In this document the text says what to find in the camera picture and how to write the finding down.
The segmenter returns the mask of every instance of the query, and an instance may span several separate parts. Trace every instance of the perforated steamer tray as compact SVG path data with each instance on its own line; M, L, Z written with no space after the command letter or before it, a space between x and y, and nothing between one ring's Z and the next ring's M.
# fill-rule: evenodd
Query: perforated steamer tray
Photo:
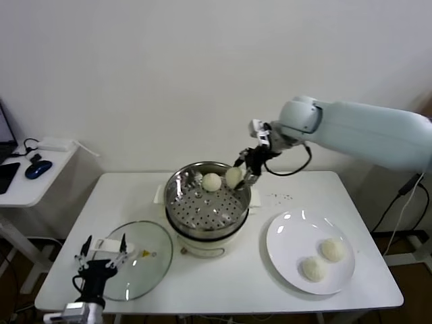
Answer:
M235 233L246 221L250 188L232 190L226 185L230 166L218 162L187 165L176 172L165 187L167 218L181 235L198 241L215 241ZM221 176L222 186L208 192L201 185L207 173Z

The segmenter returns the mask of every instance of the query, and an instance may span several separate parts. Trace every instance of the black wire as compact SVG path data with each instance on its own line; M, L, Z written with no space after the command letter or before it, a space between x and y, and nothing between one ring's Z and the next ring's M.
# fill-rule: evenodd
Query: black wire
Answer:
M381 312L379 310L377 310L377 314L378 314L378 322L379 322L379 324L383 324L383 319L381 318Z
M28 146L27 146L27 141L29 141L29 140L33 140L33 141L39 143L39 141L38 141L37 139L35 139L35 138L31 138L31 137L26 138L26 139L24 140L24 147L26 148L26 151L27 151L27 148L28 148Z
M264 168L271 174L273 174L274 176L278 176L278 177L288 177L288 176L292 176L293 174L296 174L300 171L302 171L305 167L308 166L308 164L311 162L312 160L312 151L311 148L309 146L307 146L306 144L303 144L304 149L306 150L306 152L308 153L308 160L306 161L306 163L304 165L302 165L301 167L299 167L296 171L290 172L290 173L276 173L274 171L271 171L269 169L269 167L267 167L267 163L264 162Z
M16 294L15 294L15 304L13 306L13 312L16 311L17 305L18 305L18 295L20 294L20 285L18 283L18 276L16 275L16 271L14 266L12 265L11 261L7 259L7 257L3 254L3 252L0 251L1 256L6 260L6 262L9 264L10 269L13 273L13 278L15 279L15 288L16 288Z
M81 294L82 290L81 290L81 288L78 287L78 285L75 282L75 279L77 279L77 278L81 278L82 279L82 277L80 275L75 275L72 278L72 284L74 285L75 289L77 289L77 291Z
M427 200L426 200L425 209L423 209L423 213L421 214L420 218L419 218L418 221L416 222L416 225L414 225L414 226L412 227L411 230L415 230L416 227L419 226L419 224L420 224L420 222L423 220L423 218L425 218L425 215L426 215L427 209L429 208L429 203L431 202L431 197L429 196L429 192L427 191L427 189L425 188L425 186L422 185L422 184L418 184L417 186L418 186L420 189L423 189L423 191L424 191L425 194L426 194L426 199L427 199Z
M379 219L377 225L375 225L375 227L372 229L371 233L375 232L378 228L378 226L381 225L382 221L384 220L385 215L388 213L388 211L390 210L390 208L393 206L393 204L400 198L400 194L397 194L396 197L394 197L394 199L391 201L390 205L388 205L387 209L384 211L384 213L382 214L381 218Z

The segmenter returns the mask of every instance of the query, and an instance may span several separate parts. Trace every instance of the black cable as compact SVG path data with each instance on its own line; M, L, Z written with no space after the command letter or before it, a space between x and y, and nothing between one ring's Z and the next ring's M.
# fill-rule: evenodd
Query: black cable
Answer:
M391 207L393 206L393 204L401 197L400 194L397 194L396 197L394 197L394 199L391 201L391 203L388 205L387 209L384 211L384 213L382 214L381 218L379 219L377 225L375 225L375 227L372 229L371 233L375 232L378 228L378 226L381 225L381 223L384 220L385 215L387 215L388 211L391 209Z
M33 141L35 141L36 143L39 143L39 141L38 141L37 139L35 139L35 138L31 138L31 137L26 138L26 139L24 140L24 147L26 148L26 151L27 151L27 149L28 149L27 142L28 142L29 140L33 140Z
M14 304L14 306L13 306L13 313L14 313L15 310L16 310L16 307L17 307L17 305L18 305L18 296L19 296L19 294L20 294L20 285L19 285L19 283L18 283L18 276L16 275L15 268L14 268L14 266L12 265L11 261L9 261L9 260L7 259L7 257L3 254L3 252L0 251L0 254L1 254L1 256L6 260L6 262L9 264L9 268L12 270L13 278L15 279L15 288L16 288L16 293L15 293L15 304Z
M416 225L414 225L411 230L415 230L416 227L419 226L419 224L423 220L423 218L425 218L426 212L429 209L429 203L431 202L431 197L429 196L429 192L427 191L425 186L422 184L418 184L417 186L425 192L427 200L426 200L425 209L423 209L423 213L421 214L420 218L416 222Z
M73 276L73 278L72 278L72 284L74 285L75 289L77 289L77 291L81 294L82 290L81 290L81 288L78 287L78 285L75 282L75 279L78 279L78 278L82 279L82 277L80 275Z
M290 172L290 173L276 173L274 171L271 171L269 169L269 167L267 167L267 163L264 162L264 168L271 174L273 174L274 176L278 176L278 177L288 177L288 176L292 176L293 174L296 174L300 171L302 171L305 167L308 166L308 164L311 162L312 160L312 150L309 146L307 146L306 144L303 144L304 149L306 150L306 152L308 153L308 160L306 161L306 163L304 165L302 165L301 167L299 167L296 171Z
M379 324L383 324L383 319L381 318L381 312L379 310L377 310L377 314L378 314L378 322L379 322Z
M12 154L9 155L9 157L25 157L28 153L37 150L37 147L34 148L34 147L27 146L27 142L29 140L33 140L33 141L39 143L39 141L37 139L35 139L35 138L31 138L31 137L26 138L24 140L24 149L25 149L26 152L25 153L12 153Z

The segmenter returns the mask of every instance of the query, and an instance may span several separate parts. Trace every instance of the black mouse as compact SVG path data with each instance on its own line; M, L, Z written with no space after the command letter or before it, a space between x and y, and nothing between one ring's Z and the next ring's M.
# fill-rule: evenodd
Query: black mouse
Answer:
M26 175L27 179L33 180L39 178L52 166L53 163L51 161L40 160L28 167L24 174Z

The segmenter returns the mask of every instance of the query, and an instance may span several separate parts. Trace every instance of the white device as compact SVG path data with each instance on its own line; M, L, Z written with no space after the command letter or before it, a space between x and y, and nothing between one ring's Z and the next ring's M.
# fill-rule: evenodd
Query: white device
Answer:
M74 146L74 141L68 138L44 137L38 143L38 149L43 151L68 152Z
M390 169L432 171L432 123L409 111L295 97L277 121L254 119L249 132L259 145L243 150L235 163L246 162L241 185L253 185L267 160L305 141Z

